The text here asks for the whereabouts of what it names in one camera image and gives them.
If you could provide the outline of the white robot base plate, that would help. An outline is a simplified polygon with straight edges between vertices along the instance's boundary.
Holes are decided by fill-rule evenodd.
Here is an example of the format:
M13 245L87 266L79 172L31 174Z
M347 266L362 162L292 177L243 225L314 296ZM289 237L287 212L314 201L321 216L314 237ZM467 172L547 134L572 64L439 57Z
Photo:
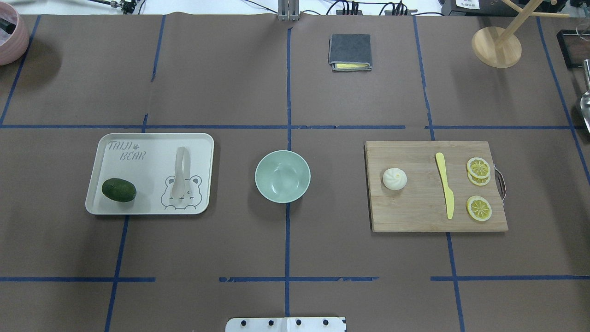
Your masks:
M228 320L226 332L346 332L343 317L258 317Z

